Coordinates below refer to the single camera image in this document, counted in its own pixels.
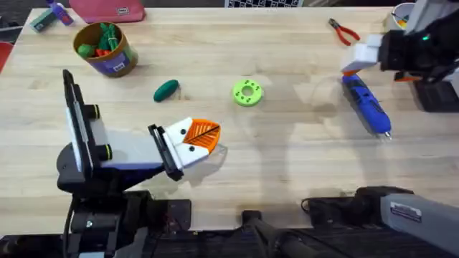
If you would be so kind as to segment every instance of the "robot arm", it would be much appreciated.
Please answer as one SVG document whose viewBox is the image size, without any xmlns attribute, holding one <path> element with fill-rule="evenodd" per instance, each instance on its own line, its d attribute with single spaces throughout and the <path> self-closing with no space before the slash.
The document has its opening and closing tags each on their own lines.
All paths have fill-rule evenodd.
<svg viewBox="0 0 459 258">
<path fill-rule="evenodd" d="M 405 31 L 369 35 L 345 54 L 341 71 L 355 73 L 380 62 L 383 71 L 408 72 L 431 83 L 450 81 L 459 66 L 458 27 L 459 1 L 419 0 Z"/>
<path fill-rule="evenodd" d="M 183 169 L 206 158 L 219 140 L 220 126 L 186 118 L 150 134 L 105 130 L 98 105 L 86 105 L 80 86 L 63 71 L 67 123 L 72 143 L 57 160 L 57 186 L 79 196 L 120 193 L 165 171 L 178 181 Z"/>
</svg>

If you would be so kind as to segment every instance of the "label sticker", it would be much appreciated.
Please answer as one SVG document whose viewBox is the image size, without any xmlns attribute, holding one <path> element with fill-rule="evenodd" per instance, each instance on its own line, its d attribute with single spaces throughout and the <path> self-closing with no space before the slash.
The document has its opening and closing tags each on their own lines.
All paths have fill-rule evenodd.
<svg viewBox="0 0 459 258">
<path fill-rule="evenodd" d="M 117 8 L 116 12 L 118 13 L 118 15 L 129 15 L 129 8 L 128 7 Z"/>
<path fill-rule="evenodd" d="M 121 52 L 118 56 L 110 60 L 94 62 L 91 63 L 91 65 L 104 75 L 109 75 L 122 70 L 123 68 L 127 67 L 129 63 L 131 63 L 131 61 L 126 56 L 125 52 Z"/>
<path fill-rule="evenodd" d="M 422 212 L 419 209 L 406 206 L 403 204 L 398 204 L 396 202 L 390 202 L 390 212 L 394 215 L 402 216 L 406 219 L 416 221 L 418 223 L 422 222 Z"/>
</svg>

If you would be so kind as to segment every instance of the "green eraser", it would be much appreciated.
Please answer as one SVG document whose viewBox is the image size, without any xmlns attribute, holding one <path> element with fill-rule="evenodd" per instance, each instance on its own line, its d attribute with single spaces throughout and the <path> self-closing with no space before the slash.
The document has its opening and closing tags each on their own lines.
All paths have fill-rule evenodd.
<svg viewBox="0 0 459 258">
<path fill-rule="evenodd" d="M 36 19 L 30 22 L 30 27 L 37 33 L 40 33 L 57 19 L 56 15 L 49 8 L 40 14 Z"/>
<path fill-rule="evenodd" d="M 156 90 L 153 100 L 156 102 L 161 102 L 171 95 L 179 88 L 178 80 L 170 80 L 165 82 L 159 89 Z"/>
</svg>

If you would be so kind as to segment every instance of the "pencil cup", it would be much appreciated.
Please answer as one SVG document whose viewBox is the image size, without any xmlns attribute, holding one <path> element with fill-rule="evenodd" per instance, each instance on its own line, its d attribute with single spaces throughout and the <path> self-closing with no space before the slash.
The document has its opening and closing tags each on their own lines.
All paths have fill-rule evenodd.
<svg viewBox="0 0 459 258">
<path fill-rule="evenodd" d="M 103 23 L 107 26 L 112 24 L 110 22 Z M 136 66 L 138 55 L 129 47 L 128 40 L 120 27 L 116 26 L 116 24 L 113 25 L 115 26 L 116 37 L 119 40 L 118 46 L 110 54 L 102 57 L 87 57 L 83 59 L 105 76 L 122 77 Z M 78 54 L 77 50 L 81 44 L 97 46 L 102 35 L 103 30 L 100 28 L 100 22 L 87 25 L 77 33 L 73 40 L 75 53 Z"/>
</svg>

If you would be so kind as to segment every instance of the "cylindrical container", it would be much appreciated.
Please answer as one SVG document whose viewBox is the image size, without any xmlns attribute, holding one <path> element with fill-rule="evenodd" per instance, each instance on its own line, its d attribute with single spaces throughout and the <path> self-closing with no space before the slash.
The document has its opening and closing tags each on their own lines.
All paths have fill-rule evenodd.
<svg viewBox="0 0 459 258">
<path fill-rule="evenodd" d="M 126 36 L 121 29 L 115 26 L 115 34 L 118 38 L 118 46 L 110 53 L 102 57 L 84 58 L 86 62 L 92 65 L 101 74 L 108 77 L 121 77 L 127 75 L 137 64 L 138 55 L 129 46 Z M 78 54 L 78 47 L 81 44 L 97 46 L 103 31 L 100 28 L 100 22 L 87 25 L 77 33 L 73 40 L 73 49 Z"/>
<path fill-rule="evenodd" d="M 390 13 L 388 13 L 385 21 L 384 28 L 386 32 L 388 32 L 389 30 L 404 30 L 405 27 L 400 25 L 399 21 L 402 19 L 406 19 L 405 17 L 409 17 L 414 7 L 415 3 L 403 3 L 394 7 L 393 10 Z"/>
</svg>

